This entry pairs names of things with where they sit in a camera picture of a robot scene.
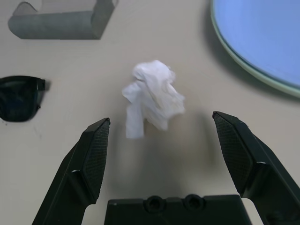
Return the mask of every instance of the tabletop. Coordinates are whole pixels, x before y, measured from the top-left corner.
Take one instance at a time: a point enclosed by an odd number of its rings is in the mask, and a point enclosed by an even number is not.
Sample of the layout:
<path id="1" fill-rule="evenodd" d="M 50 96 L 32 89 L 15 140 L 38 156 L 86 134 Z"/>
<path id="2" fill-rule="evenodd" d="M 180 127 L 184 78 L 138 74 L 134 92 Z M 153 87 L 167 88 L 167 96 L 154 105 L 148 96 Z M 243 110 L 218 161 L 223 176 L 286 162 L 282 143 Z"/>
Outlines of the tabletop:
<path id="1" fill-rule="evenodd" d="M 18 3 L 0 3 L 0 77 L 36 76 L 51 86 L 32 120 L 0 122 L 1 224 L 32 223 L 64 156 L 104 117 L 111 119 L 105 175 L 83 225 L 103 224 L 109 199 L 237 194 L 213 111 L 247 123 L 300 185 L 300 101 L 230 58 L 213 30 L 209 0 L 120 0 L 101 40 L 93 41 L 17 38 L 7 21 Z M 129 140 L 121 90 L 134 80 L 137 63 L 152 60 L 176 73 L 186 113 L 171 119 L 168 131 L 146 123 L 145 137 Z M 253 224 L 262 224 L 254 205 L 243 202 Z"/>

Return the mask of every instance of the sunglasses lens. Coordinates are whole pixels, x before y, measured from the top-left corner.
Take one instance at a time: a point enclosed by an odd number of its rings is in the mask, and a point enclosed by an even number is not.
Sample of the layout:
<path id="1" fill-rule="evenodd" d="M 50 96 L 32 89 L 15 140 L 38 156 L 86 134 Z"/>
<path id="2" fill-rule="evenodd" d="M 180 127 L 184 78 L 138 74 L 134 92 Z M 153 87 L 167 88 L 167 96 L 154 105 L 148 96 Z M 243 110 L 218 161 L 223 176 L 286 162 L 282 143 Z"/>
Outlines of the sunglasses lens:
<path id="1" fill-rule="evenodd" d="M 37 84 L 7 81 L 0 84 L 0 117 L 6 121 L 29 120 L 37 111 Z"/>

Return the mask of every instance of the sunglasses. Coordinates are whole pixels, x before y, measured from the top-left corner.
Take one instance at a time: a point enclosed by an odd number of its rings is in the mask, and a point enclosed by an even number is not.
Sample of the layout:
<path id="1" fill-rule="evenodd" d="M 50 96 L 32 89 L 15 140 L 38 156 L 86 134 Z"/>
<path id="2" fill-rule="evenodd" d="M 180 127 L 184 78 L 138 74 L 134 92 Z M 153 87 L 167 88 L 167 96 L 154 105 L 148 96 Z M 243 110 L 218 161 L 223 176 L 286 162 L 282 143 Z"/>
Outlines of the sunglasses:
<path id="1" fill-rule="evenodd" d="M 37 113 L 45 80 L 31 76 L 0 79 L 0 118 L 10 122 L 30 120 Z"/>

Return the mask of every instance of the gray object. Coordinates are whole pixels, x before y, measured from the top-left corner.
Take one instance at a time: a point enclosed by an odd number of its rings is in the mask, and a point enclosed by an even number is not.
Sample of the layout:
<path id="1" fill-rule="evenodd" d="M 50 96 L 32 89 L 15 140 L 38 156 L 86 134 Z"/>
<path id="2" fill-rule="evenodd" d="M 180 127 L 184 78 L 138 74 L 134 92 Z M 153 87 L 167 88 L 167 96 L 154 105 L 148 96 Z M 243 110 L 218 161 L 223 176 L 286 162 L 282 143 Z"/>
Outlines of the gray object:
<path id="1" fill-rule="evenodd" d="M 43 0 L 37 11 L 22 2 L 8 27 L 21 39 L 100 39 L 115 5 L 113 0 Z"/>

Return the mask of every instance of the white tissue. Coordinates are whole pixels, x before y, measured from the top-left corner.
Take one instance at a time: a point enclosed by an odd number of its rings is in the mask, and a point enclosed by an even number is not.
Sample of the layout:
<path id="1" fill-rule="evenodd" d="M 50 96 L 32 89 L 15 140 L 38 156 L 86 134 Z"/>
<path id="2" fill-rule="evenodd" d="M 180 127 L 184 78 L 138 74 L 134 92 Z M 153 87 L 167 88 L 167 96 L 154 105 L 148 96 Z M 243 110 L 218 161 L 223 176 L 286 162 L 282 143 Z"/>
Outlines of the white tissue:
<path id="1" fill-rule="evenodd" d="M 164 63 L 140 63 L 133 70 L 138 79 L 123 89 L 122 94 L 130 101 L 127 107 L 126 137 L 144 136 L 144 119 L 159 130 L 168 129 L 168 120 L 184 113 L 184 97 L 177 93 L 171 83 L 175 73 Z"/>

